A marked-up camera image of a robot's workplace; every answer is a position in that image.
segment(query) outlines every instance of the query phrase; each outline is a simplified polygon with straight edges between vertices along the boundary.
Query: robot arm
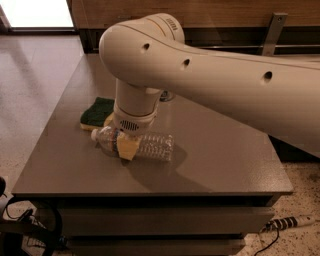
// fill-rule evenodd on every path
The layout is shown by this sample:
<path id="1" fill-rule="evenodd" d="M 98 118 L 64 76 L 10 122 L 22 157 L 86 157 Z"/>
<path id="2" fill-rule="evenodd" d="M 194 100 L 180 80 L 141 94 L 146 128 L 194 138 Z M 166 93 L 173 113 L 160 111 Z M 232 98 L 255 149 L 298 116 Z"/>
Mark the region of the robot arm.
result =
<path id="1" fill-rule="evenodd" d="M 171 91 L 320 157 L 320 68 L 184 44 L 168 14 L 109 28 L 100 57 L 118 79 L 115 124 L 144 133 Z"/>

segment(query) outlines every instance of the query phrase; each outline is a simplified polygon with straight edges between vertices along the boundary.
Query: plastic bottle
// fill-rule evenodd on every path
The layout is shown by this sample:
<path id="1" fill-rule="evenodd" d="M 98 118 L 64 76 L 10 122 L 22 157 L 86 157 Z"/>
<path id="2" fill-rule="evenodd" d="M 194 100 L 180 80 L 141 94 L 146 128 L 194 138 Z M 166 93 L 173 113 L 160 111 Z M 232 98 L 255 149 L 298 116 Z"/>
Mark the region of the plastic bottle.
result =
<path id="1" fill-rule="evenodd" d="M 122 133 L 117 128 L 106 126 L 102 129 L 95 129 L 91 133 L 93 141 L 99 142 L 102 150 L 108 155 L 118 156 L 117 138 Z M 148 132 L 141 135 L 139 148 L 136 157 L 171 161 L 174 139 L 172 135 Z"/>

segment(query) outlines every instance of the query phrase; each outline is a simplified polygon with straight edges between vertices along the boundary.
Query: speckled floor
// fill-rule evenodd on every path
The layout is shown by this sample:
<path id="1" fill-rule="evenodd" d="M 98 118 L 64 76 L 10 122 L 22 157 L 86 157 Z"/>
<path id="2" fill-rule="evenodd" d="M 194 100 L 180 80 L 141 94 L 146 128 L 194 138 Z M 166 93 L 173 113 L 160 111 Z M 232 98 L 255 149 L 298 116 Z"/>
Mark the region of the speckled floor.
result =
<path id="1" fill-rule="evenodd" d="M 0 36 L 0 175 L 7 180 L 8 192 L 82 55 L 77 36 Z M 315 64 L 320 61 L 319 56 L 303 58 Z M 320 164 L 283 163 L 283 167 L 295 192 L 276 203 L 275 217 L 312 214 L 320 220 Z M 254 255 L 275 236 L 275 232 L 249 234 L 247 246 L 238 256 Z M 258 255 L 318 256 L 319 241 L 318 221 L 312 226 L 281 231 L 279 240 Z"/>

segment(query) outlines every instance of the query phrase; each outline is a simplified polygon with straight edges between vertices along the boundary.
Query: sponge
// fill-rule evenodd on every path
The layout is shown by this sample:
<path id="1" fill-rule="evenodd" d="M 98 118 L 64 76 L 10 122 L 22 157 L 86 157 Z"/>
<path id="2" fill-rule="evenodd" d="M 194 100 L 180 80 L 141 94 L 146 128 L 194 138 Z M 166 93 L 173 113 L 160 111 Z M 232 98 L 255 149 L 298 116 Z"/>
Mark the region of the sponge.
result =
<path id="1" fill-rule="evenodd" d="M 114 99 L 97 97 L 95 102 L 80 118 L 80 127 L 92 131 L 107 126 L 112 121 Z"/>

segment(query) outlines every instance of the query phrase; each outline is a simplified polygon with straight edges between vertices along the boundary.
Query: window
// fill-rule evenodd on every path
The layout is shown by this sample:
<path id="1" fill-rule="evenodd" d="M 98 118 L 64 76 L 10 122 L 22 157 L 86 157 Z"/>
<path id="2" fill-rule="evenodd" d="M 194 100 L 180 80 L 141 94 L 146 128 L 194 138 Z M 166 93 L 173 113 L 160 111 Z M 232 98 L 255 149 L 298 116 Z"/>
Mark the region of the window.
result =
<path id="1" fill-rule="evenodd" d="M 66 0 L 0 0 L 12 28 L 73 28 Z"/>

